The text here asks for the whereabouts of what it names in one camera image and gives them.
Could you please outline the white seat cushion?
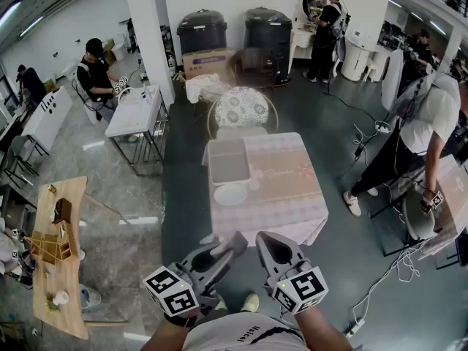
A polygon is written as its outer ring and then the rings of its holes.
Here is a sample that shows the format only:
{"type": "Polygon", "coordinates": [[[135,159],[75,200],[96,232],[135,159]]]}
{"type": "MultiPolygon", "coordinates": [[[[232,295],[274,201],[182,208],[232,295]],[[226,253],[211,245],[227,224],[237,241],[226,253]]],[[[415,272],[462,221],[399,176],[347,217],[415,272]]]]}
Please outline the white seat cushion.
{"type": "Polygon", "coordinates": [[[268,134],[264,127],[221,127],[216,132],[217,140],[241,139],[268,134]]]}

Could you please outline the white round plate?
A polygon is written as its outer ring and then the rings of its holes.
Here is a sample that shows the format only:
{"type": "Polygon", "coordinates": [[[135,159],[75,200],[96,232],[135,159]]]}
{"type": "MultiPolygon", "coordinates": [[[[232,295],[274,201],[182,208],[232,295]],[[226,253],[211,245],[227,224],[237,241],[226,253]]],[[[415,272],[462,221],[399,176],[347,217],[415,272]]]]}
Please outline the white round plate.
{"type": "Polygon", "coordinates": [[[247,198],[247,190],[243,184],[224,184],[214,191],[215,201],[224,206],[239,205],[247,198]]]}

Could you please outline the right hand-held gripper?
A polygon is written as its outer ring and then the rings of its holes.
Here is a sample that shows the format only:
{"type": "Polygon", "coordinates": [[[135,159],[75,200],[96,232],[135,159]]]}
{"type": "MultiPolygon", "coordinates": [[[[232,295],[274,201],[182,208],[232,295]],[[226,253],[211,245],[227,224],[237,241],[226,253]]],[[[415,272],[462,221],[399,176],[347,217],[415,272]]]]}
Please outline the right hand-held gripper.
{"type": "Polygon", "coordinates": [[[319,267],[293,240],[278,233],[259,232],[256,248],[267,272],[264,288],[283,309],[295,315],[317,305],[328,293],[319,267]]]}

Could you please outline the long wooden desk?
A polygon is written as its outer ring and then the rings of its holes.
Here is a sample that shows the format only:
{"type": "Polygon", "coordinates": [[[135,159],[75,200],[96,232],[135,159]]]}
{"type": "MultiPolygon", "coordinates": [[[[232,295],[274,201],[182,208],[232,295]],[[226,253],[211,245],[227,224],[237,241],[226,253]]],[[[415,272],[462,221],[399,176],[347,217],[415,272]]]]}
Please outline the long wooden desk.
{"type": "MultiPolygon", "coordinates": [[[[37,213],[34,231],[55,235],[50,215],[56,202],[64,198],[71,202],[71,226],[76,246],[80,245],[78,238],[80,211],[88,179],[85,176],[71,178],[53,183],[56,192],[52,193],[45,184],[39,189],[37,213]]],[[[46,274],[42,259],[36,262],[33,274],[33,312],[39,320],[57,328],[60,331],[78,337],[88,338],[88,329],[81,314],[78,257],[71,257],[56,265],[54,273],[46,274]],[[59,305],[57,311],[51,310],[48,299],[56,293],[64,291],[69,296],[69,302],[59,305]]]]}

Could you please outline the floral round cushion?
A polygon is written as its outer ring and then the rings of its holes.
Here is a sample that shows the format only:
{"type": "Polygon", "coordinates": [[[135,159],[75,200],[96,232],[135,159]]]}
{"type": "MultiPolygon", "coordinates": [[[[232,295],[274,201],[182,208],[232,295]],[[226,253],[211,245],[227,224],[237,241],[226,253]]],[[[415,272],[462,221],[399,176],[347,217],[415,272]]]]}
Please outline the floral round cushion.
{"type": "Polygon", "coordinates": [[[215,107],[218,127],[242,128],[265,124],[269,109],[265,97],[253,88],[238,86],[221,97],[215,107]]]}

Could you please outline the person's left forearm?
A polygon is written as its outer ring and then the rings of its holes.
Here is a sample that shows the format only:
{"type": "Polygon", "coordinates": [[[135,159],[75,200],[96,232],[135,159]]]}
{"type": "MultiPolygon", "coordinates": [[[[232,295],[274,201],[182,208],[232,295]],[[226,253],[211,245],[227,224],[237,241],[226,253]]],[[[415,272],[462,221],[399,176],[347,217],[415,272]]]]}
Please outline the person's left forearm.
{"type": "Polygon", "coordinates": [[[182,351],[190,330],[191,328],[178,326],[168,319],[163,319],[140,351],[182,351]]]}

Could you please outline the grey rectangular tray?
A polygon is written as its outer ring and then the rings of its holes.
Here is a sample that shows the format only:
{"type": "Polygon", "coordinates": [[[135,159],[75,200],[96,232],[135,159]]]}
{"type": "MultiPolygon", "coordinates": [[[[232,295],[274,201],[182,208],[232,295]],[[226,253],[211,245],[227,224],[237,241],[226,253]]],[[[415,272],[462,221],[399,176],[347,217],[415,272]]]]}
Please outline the grey rectangular tray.
{"type": "Polygon", "coordinates": [[[210,140],[207,147],[208,172],[214,186],[243,184],[251,179],[251,172],[242,138],[210,140]]]}

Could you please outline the white vanity dresser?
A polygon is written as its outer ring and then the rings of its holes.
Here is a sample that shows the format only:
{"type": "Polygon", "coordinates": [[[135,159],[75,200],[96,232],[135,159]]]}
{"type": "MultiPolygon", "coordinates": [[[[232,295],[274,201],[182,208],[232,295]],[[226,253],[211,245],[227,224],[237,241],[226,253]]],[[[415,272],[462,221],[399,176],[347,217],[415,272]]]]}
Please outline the white vanity dresser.
{"type": "Polygon", "coordinates": [[[318,18],[327,4],[328,0],[298,0],[292,18],[290,61],[310,58],[317,30],[311,19],[318,18]]]}

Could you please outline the cardboard box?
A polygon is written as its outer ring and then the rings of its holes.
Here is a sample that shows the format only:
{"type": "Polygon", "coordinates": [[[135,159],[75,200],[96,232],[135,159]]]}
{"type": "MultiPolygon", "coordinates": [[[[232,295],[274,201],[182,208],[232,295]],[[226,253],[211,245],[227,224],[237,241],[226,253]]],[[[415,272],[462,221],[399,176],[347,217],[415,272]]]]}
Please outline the cardboard box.
{"type": "Polygon", "coordinates": [[[221,81],[234,83],[235,76],[231,67],[231,58],[234,55],[235,50],[232,48],[186,53],[182,56],[185,79],[217,74],[221,81]]]}

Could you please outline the grey round chair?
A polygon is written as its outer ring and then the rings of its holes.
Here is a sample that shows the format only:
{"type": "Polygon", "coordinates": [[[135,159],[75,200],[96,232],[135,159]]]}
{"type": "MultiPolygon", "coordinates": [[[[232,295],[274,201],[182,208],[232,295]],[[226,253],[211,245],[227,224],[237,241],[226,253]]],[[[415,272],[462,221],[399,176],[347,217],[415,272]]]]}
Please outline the grey round chair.
{"type": "Polygon", "coordinates": [[[437,224],[437,218],[442,214],[443,196],[438,192],[436,200],[429,211],[425,214],[420,209],[423,194],[417,189],[411,188],[401,204],[403,220],[407,226],[409,236],[415,241],[428,240],[442,231],[442,225],[437,224]]]}

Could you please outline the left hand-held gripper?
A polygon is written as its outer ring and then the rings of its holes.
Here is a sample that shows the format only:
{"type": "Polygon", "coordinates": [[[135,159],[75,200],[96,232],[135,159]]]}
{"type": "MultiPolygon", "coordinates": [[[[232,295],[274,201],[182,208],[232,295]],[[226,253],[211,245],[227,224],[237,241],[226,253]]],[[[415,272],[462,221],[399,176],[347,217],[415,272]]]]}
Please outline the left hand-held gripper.
{"type": "Polygon", "coordinates": [[[237,258],[234,249],[211,255],[216,243],[205,244],[181,262],[161,266],[143,279],[154,303],[168,316],[181,316],[198,309],[206,316],[220,302],[214,289],[219,269],[230,269],[237,258]]]}

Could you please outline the gold frame chair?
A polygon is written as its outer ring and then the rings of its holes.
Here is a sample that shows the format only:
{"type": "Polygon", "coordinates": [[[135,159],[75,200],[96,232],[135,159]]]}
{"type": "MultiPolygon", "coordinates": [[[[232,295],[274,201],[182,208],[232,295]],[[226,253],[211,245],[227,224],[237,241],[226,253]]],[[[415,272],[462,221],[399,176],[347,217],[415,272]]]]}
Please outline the gold frame chair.
{"type": "MultiPolygon", "coordinates": [[[[267,95],[262,94],[262,96],[263,96],[263,98],[265,99],[265,101],[268,104],[269,112],[275,118],[275,124],[273,125],[274,126],[274,132],[278,132],[278,130],[279,130],[279,115],[278,115],[277,109],[276,109],[275,105],[272,103],[271,99],[267,95]]],[[[206,139],[207,140],[212,140],[213,139],[212,129],[215,128],[214,123],[216,122],[213,114],[214,114],[214,109],[216,108],[216,106],[219,103],[219,100],[220,99],[215,101],[215,103],[213,103],[210,106],[210,108],[209,108],[209,110],[207,112],[207,119],[206,119],[206,139]]]]}

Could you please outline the brown wooden box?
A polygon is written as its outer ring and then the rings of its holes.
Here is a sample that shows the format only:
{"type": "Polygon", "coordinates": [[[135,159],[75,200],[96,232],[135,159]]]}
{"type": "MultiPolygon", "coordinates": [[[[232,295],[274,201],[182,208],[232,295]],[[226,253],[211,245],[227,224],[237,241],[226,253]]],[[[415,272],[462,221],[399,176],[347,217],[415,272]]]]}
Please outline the brown wooden box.
{"type": "Polygon", "coordinates": [[[70,223],[72,213],[72,204],[65,198],[61,198],[57,201],[54,213],[53,213],[53,223],[58,224],[62,221],[70,223]]]}

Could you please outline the black lidded bin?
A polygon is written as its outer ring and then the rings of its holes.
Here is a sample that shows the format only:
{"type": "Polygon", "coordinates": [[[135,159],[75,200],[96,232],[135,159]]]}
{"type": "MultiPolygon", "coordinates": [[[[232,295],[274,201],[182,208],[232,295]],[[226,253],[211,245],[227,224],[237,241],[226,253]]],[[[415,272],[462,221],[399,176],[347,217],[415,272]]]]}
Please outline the black lidded bin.
{"type": "Polygon", "coordinates": [[[181,54],[226,48],[226,30],[224,16],[216,10],[201,9],[186,15],[177,28],[181,54]]]}
{"type": "Polygon", "coordinates": [[[276,82],[288,83],[292,21],[282,12],[257,7],[246,11],[245,48],[262,48],[278,64],[276,82]]]}

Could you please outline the white crumpled cloth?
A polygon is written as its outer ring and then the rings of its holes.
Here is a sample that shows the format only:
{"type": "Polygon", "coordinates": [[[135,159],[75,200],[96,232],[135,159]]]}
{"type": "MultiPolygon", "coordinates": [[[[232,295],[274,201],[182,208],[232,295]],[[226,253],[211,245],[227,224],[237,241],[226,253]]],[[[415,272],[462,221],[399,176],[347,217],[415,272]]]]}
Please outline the white crumpled cloth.
{"type": "Polygon", "coordinates": [[[191,104],[198,102],[215,103],[232,86],[220,80],[218,74],[198,75],[185,82],[186,96],[191,104]]]}

